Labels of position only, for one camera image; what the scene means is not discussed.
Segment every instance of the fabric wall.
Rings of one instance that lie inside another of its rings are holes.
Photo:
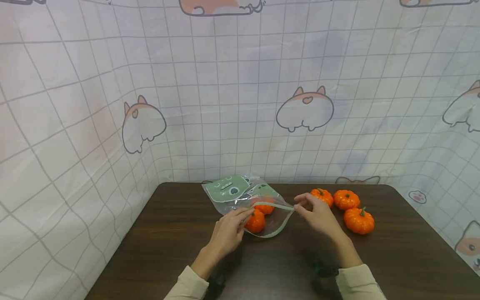
[[[480,273],[479,15],[0,0],[0,298],[83,299],[159,183],[234,173],[390,184]]]

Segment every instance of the cat illustration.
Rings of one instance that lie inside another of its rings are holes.
[[[477,221],[467,226],[455,251],[475,272],[480,272],[480,224]]]
[[[400,0],[400,5],[405,7],[426,7],[441,5],[465,5],[479,0]]]
[[[0,2],[6,2],[10,4],[20,4],[20,5],[30,5],[34,1],[38,4],[45,4],[47,2],[47,0],[0,0]]]
[[[153,141],[167,128],[167,122],[160,110],[138,96],[138,103],[129,106],[125,102],[125,119],[123,120],[122,139],[128,153],[142,152],[145,140]]]
[[[480,80],[458,97],[442,116],[442,120],[454,127],[457,123],[466,123],[468,132],[480,132]]]
[[[332,118],[334,106],[332,100],[325,95],[325,87],[316,92],[303,92],[300,86],[293,97],[285,101],[276,113],[277,124],[289,132],[298,127],[307,127],[309,131],[326,125]]]
[[[350,180],[347,177],[338,177],[335,181],[336,184],[378,184],[380,182],[380,176],[373,176],[365,180]]]
[[[264,0],[179,0],[181,10],[190,16],[226,16],[261,12]]]

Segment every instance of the resealable bag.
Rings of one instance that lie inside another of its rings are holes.
[[[293,206],[257,176],[232,175],[202,186],[222,215],[241,207],[273,206],[273,212],[265,216],[265,228],[262,231],[253,234],[246,229],[260,238],[271,238],[280,233],[294,211]]]

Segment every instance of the artificial pumpkin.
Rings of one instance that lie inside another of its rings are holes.
[[[255,196],[252,198],[252,205],[254,205],[256,202],[268,202],[268,203],[273,203],[274,199],[269,196]],[[261,211],[264,215],[269,215],[273,212],[274,207],[271,205],[256,205],[254,207],[255,209],[258,209]]]
[[[259,233],[265,228],[265,215],[260,210],[255,209],[244,227],[251,233]]]
[[[333,206],[333,197],[327,190],[322,189],[313,189],[310,194],[317,197],[318,199],[322,200],[323,202],[328,204],[328,207],[332,208]]]
[[[348,209],[343,220],[348,229],[358,234],[370,233],[375,228],[375,220],[371,214],[365,211],[365,207]]]
[[[360,206],[359,197],[352,191],[339,190],[333,195],[335,205],[341,210],[347,210]]]

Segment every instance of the green dinosaur cartoon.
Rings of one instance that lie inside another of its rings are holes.
[[[210,198],[215,202],[232,201],[243,195],[251,185],[247,176],[229,176],[205,185]]]

